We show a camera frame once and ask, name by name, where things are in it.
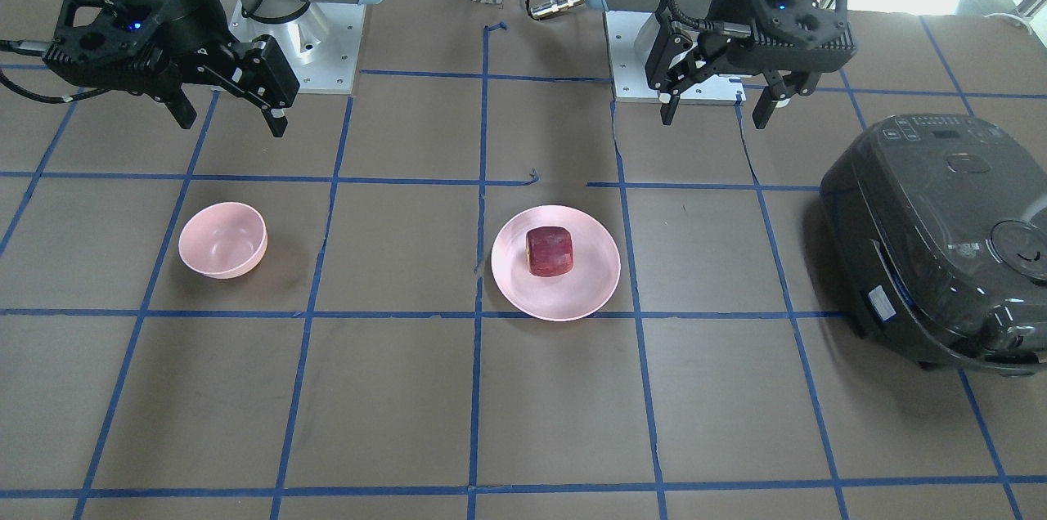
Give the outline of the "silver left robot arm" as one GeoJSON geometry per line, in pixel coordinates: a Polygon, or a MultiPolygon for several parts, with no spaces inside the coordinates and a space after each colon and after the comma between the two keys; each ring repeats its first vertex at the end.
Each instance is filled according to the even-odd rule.
{"type": "Polygon", "coordinates": [[[652,17],[640,48],[647,87],[658,92],[663,125],[681,97],[722,75],[766,80],[752,117],[763,129],[775,109],[808,96],[822,75],[859,51],[847,0],[586,0],[602,12],[652,17]]]}

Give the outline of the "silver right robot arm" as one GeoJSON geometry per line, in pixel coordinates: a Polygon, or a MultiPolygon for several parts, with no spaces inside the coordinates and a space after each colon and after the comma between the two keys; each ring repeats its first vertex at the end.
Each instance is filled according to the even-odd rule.
{"type": "Polygon", "coordinates": [[[219,87],[255,107],[274,137],[304,84],[304,69],[341,48],[322,3],[382,0],[239,0],[239,29],[220,0],[64,0],[42,54],[82,89],[127,92],[168,107],[180,128],[197,113],[184,85],[219,87]]]}

